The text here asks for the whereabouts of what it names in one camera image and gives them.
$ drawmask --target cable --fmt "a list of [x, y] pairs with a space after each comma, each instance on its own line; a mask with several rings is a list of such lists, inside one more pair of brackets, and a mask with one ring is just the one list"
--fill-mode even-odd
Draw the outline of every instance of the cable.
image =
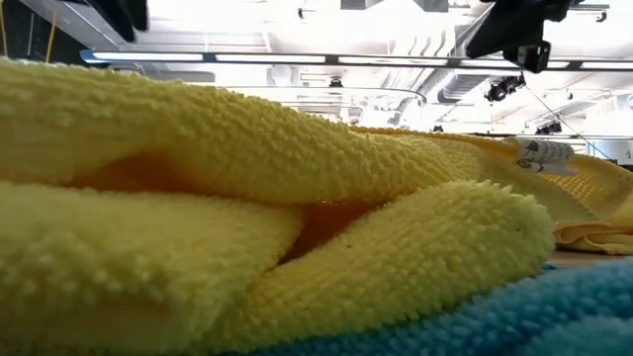
[[46, 63], [50, 62], [52, 52], [52, 40], [55, 38], [55, 28], [57, 27], [57, 10], [52, 12], [52, 23], [50, 24], [50, 36], [48, 36], [48, 47], [46, 48]]
[[591, 148], [593, 148], [598, 153], [600, 153], [604, 158], [611, 160], [611, 158], [609, 156], [607, 156], [604, 152], [602, 152], [602, 150], [599, 149], [595, 144], [593, 144], [593, 142], [591, 142], [588, 139], [586, 139], [581, 133], [577, 132], [574, 128], [572, 128], [569, 124], [567, 124], [565, 122], [565, 120], [563, 120], [563, 118], [561, 118], [560, 115], [556, 114], [552, 109], [550, 109], [550, 107], [547, 104], [545, 104], [545, 102], [543, 100], [541, 100], [541, 98], [539, 98], [538, 95], [534, 94], [532, 89], [530, 89], [527, 85], [525, 85], [525, 89], [527, 89], [527, 91], [529, 91], [530, 94], [532, 94], [532, 96], [534, 96], [534, 98], [536, 98], [536, 100], [538, 100], [539, 103], [541, 103], [541, 105], [543, 105], [543, 107], [545, 107], [545, 109], [547, 109], [547, 111], [550, 112], [550, 114], [554, 115], [554, 117], [556, 117], [558, 119], [558, 121], [560, 121], [563, 125], [565, 125], [576, 136], [578, 136], [580, 139], [582, 139], [584, 142], [586, 142], [589, 146], [591, 146]]
[[7, 29], [4, 26], [4, 1], [0, 0], [0, 31], [2, 32], [2, 54], [8, 56]]

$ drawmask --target towel tag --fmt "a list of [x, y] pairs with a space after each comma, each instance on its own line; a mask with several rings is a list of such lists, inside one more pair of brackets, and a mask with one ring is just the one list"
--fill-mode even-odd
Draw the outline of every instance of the towel tag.
[[567, 166], [574, 156], [574, 148], [567, 143], [545, 139], [510, 138], [520, 144], [516, 164], [534, 173], [573, 176], [576, 172]]

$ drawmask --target microfiber towel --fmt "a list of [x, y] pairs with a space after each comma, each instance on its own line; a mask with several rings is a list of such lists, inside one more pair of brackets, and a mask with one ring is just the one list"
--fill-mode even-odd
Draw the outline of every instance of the microfiber towel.
[[554, 232], [607, 223], [633, 186], [590, 157], [528, 173], [512, 141], [354, 131], [105, 70], [0, 72], [0, 339], [23, 348], [248, 351], [432, 317], [538, 274]]
[[619, 356], [633, 347], [633, 260], [554, 270], [440, 317], [253, 352], [275, 355]]

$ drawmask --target blue microfiber towel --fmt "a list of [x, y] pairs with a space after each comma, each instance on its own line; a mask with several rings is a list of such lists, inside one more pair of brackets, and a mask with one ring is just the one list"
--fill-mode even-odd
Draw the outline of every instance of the blue microfiber towel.
[[252, 355], [621, 356], [633, 349], [633, 259], [554, 269], [453, 313]]

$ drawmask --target table surface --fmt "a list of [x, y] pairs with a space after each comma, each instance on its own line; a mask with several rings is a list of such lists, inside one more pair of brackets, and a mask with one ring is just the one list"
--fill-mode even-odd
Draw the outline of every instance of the table surface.
[[548, 263], [556, 266], [586, 266], [600, 261], [612, 261], [622, 259], [624, 256], [609, 256], [598, 253], [581, 253], [556, 251]]

